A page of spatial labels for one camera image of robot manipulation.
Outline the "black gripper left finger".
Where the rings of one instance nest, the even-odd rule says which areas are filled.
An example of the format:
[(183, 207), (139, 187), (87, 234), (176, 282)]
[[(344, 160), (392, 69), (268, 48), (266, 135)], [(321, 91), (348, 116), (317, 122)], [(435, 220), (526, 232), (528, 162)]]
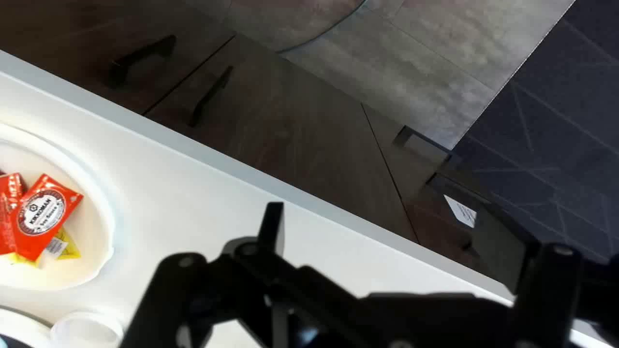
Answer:
[(205, 348), (220, 267), (199, 253), (164, 257), (141, 296), (119, 348)]

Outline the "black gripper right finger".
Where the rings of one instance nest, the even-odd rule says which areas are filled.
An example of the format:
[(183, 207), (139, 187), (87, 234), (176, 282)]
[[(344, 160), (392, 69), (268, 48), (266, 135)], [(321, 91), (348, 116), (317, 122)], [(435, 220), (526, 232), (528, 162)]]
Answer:
[(564, 243), (547, 243), (533, 259), (512, 305), (510, 348), (566, 348), (584, 259)]

